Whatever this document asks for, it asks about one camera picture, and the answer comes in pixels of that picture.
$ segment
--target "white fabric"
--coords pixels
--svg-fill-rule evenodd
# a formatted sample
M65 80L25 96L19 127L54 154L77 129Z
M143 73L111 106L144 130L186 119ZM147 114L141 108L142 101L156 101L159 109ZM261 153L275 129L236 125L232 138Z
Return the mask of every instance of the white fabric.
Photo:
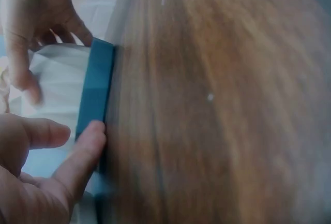
M42 107L33 107L24 94L10 87L10 113L28 118L48 118L70 127L70 139L60 148L66 152L74 144L90 50L88 47L60 44L44 47L31 54L30 70L40 83Z

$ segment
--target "finger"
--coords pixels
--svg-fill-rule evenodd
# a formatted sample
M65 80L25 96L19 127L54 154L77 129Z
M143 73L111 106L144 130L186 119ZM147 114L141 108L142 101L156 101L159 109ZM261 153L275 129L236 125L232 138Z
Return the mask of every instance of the finger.
M30 148L58 147L69 136L67 126L47 119L0 115L0 165L14 176L19 176Z
M32 184L39 188L44 182L48 180L48 178L33 177L30 174L21 172L21 175L19 176L19 180L24 184Z
M39 41L41 42L41 44L43 46L57 43L54 34L50 30L47 30L46 32L44 32L42 34L42 36L40 37Z
M73 13L72 18L66 23L66 27L67 30L75 34L85 46L90 47L92 45L93 36L76 12Z
M70 43L70 44L76 43L71 33L68 30L66 30L63 26L56 25L52 27L52 30L61 39L63 43Z
M30 149L55 148L70 137L70 128L48 119L21 118L29 137Z
M21 91L27 91L29 101L37 104L41 101L39 84L29 70L28 41L10 32L6 33L6 47L9 57L9 78L11 84Z
M57 196L65 205L71 207L81 198L105 143L104 124L91 122L79 137L72 154L54 172L52 178L62 186Z

